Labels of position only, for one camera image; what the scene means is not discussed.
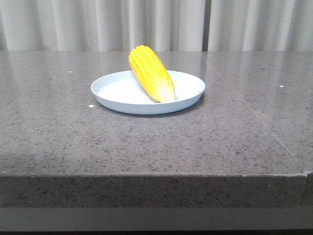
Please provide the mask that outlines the yellow corn cob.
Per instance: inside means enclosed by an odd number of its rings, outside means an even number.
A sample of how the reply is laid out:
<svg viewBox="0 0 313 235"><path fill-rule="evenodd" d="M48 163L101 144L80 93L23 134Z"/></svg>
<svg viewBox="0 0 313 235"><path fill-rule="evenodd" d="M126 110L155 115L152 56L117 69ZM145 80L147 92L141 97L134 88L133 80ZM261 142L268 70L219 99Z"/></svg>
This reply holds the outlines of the yellow corn cob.
<svg viewBox="0 0 313 235"><path fill-rule="evenodd" d="M134 48L129 55L129 64L152 100L159 103L176 100L175 85L171 76L150 47L140 45Z"/></svg>

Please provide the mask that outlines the light blue round plate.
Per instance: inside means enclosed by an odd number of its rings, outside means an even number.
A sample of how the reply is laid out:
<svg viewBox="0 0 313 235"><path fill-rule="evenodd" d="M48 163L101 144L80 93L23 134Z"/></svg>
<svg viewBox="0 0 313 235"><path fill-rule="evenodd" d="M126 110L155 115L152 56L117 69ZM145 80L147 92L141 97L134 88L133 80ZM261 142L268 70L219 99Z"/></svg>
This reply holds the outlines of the light blue round plate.
<svg viewBox="0 0 313 235"><path fill-rule="evenodd" d="M131 70L96 79L91 85L91 91L103 106L127 114L161 115L194 105L201 98L205 83L188 73L174 70L168 72L175 85L174 102L158 103L152 100Z"/></svg>

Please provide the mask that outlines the grey pleated curtain right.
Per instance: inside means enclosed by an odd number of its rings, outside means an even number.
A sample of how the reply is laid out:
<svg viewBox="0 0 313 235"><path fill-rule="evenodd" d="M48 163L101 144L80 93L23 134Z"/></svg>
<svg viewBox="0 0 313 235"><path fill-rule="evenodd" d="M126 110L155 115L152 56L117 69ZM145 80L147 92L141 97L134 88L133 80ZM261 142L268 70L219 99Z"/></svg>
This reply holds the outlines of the grey pleated curtain right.
<svg viewBox="0 0 313 235"><path fill-rule="evenodd" d="M311 0L214 0L208 51L312 51Z"/></svg>

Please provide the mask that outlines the grey pleated curtain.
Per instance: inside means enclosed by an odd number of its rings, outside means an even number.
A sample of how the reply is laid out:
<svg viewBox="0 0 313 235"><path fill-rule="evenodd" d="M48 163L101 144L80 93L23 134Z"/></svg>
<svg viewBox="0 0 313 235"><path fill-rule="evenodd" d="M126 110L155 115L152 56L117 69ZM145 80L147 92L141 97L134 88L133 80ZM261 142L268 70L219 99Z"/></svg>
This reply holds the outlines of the grey pleated curtain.
<svg viewBox="0 0 313 235"><path fill-rule="evenodd" d="M1 50L207 49L208 0L3 0Z"/></svg>
<svg viewBox="0 0 313 235"><path fill-rule="evenodd" d="M214 0L208 51L312 51L311 0Z"/></svg>

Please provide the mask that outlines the grey pleated curtain left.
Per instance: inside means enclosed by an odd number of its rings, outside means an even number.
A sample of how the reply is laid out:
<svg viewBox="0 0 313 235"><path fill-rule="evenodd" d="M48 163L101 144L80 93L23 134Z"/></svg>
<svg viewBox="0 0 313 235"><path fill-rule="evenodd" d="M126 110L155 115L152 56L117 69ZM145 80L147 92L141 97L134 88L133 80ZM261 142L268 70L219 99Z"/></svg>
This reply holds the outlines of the grey pleated curtain left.
<svg viewBox="0 0 313 235"><path fill-rule="evenodd" d="M208 0L3 0L1 50L207 49Z"/></svg>

